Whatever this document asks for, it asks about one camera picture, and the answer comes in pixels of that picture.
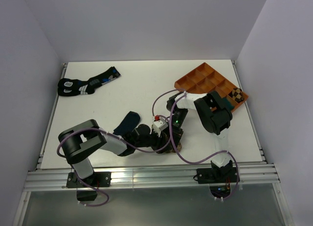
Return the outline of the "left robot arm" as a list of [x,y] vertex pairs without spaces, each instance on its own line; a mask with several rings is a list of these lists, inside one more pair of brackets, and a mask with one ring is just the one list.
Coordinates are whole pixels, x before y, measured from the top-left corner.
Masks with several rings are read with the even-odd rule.
[[97,181],[89,156],[99,149],[119,157],[129,156],[135,150],[145,152],[144,148],[151,148],[151,152],[157,154],[173,150],[165,121],[160,130],[154,131],[140,124],[138,119],[126,119],[111,134],[102,131],[96,120],[90,119],[63,131],[58,140],[57,155],[67,160],[83,186],[95,185]]

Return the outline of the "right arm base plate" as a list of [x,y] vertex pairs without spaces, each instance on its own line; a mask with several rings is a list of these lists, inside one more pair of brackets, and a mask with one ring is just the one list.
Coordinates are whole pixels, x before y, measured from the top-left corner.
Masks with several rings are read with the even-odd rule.
[[236,183],[237,177],[237,171],[234,167],[226,171],[221,168],[198,168],[194,180],[199,184]]

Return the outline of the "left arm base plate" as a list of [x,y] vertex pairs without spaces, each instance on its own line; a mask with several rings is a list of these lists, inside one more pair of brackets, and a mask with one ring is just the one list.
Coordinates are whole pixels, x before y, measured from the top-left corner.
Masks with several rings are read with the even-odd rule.
[[[111,183],[111,172],[94,172],[91,176],[82,179],[82,181],[92,187],[109,187]],[[78,179],[74,172],[70,172],[67,177],[66,188],[86,187]]]

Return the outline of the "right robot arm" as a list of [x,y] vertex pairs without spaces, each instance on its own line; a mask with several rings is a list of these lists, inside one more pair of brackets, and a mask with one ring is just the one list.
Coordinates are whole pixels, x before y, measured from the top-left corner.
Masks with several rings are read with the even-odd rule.
[[173,128],[175,126],[180,128],[183,119],[179,117],[174,119],[173,116],[180,114],[186,116],[189,110],[195,110],[198,113],[202,126],[214,138],[215,152],[196,162],[186,160],[181,154],[178,154],[178,157],[192,165],[201,164],[211,159],[212,178],[218,182],[224,181],[233,168],[231,154],[228,152],[228,130],[233,116],[224,100],[216,91],[202,94],[184,91],[171,96],[167,100],[166,108],[171,112],[169,132],[175,151],[177,151],[177,147],[173,138]]

